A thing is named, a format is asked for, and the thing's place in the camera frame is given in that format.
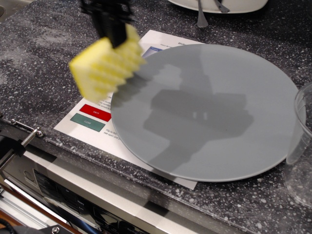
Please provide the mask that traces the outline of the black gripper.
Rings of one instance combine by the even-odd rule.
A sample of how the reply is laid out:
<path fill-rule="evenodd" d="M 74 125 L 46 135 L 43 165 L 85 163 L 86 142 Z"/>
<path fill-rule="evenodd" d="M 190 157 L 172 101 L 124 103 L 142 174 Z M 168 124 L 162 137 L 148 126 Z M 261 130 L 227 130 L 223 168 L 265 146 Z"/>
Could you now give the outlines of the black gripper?
<path fill-rule="evenodd" d="M 91 16 L 98 36 L 117 48 L 127 39 L 125 23 L 133 20 L 130 4 L 131 0 L 81 0 L 80 8 Z"/>

